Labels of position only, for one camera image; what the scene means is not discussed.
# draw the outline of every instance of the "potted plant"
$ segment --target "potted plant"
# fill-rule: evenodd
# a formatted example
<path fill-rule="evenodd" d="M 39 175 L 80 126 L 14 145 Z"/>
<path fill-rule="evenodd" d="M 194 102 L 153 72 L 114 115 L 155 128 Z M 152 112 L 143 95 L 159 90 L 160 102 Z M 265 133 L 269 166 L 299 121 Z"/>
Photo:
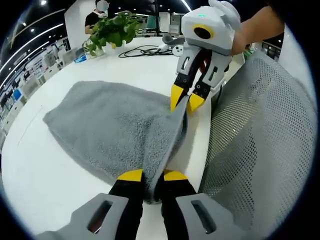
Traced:
<path fill-rule="evenodd" d="M 93 26 L 93 34 L 83 43 L 83 49 L 96 57 L 97 50 L 102 50 L 108 43 L 112 48 L 121 47 L 124 42 L 130 43 L 140 27 L 137 18 L 130 11 L 119 12 L 112 19 L 101 18 Z"/>

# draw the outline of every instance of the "gray towel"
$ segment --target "gray towel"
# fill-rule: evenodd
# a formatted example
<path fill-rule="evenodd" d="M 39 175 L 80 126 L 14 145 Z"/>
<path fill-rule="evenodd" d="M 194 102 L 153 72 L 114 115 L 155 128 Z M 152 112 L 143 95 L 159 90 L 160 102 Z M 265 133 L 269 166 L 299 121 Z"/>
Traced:
<path fill-rule="evenodd" d="M 143 168 L 145 200 L 185 138 L 188 97 L 170 112 L 167 96 L 121 83 L 76 83 L 43 121 L 83 168 L 109 184 Z"/>

